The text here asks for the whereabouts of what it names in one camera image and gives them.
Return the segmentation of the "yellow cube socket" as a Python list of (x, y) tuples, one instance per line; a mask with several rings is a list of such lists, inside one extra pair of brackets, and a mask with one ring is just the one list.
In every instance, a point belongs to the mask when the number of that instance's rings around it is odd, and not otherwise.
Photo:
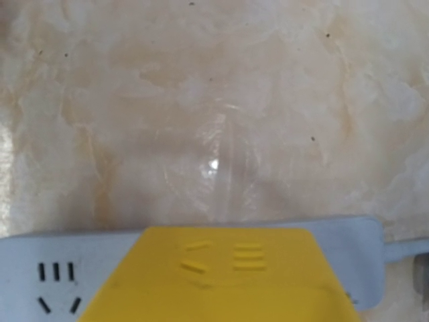
[(296, 228), (152, 227), (81, 321), (358, 321), (315, 237)]

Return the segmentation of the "blue power strip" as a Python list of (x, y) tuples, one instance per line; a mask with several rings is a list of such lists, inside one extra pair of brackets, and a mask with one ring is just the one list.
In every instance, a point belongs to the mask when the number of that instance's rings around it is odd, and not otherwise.
[[(310, 231), (356, 309), (385, 288), (381, 223), (369, 216), (266, 223)], [(34, 233), (1, 240), (1, 320), (76, 321), (140, 236), (138, 230)]]

